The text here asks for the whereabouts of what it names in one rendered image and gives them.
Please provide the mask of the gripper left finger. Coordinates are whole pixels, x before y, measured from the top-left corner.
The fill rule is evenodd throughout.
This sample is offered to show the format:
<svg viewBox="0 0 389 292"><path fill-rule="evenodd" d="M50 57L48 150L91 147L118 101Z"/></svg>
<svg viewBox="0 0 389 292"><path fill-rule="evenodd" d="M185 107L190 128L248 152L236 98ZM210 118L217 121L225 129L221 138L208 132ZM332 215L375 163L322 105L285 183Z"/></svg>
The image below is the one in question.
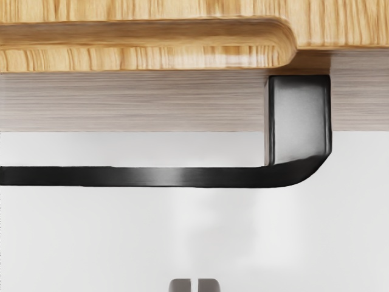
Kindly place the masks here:
<svg viewBox="0 0 389 292"><path fill-rule="evenodd" d="M169 284L169 292L191 292L191 279L173 279Z"/></svg>

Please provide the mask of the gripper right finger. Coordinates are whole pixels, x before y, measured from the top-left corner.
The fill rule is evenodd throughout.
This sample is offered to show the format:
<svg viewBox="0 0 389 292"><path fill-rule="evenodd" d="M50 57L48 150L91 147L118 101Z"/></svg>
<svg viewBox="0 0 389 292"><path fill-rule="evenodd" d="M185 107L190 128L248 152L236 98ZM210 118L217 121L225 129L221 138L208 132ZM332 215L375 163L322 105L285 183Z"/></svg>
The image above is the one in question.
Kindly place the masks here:
<svg viewBox="0 0 389 292"><path fill-rule="evenodd" d="M198 292L221 292L216 279L198 279Z"/></svg>

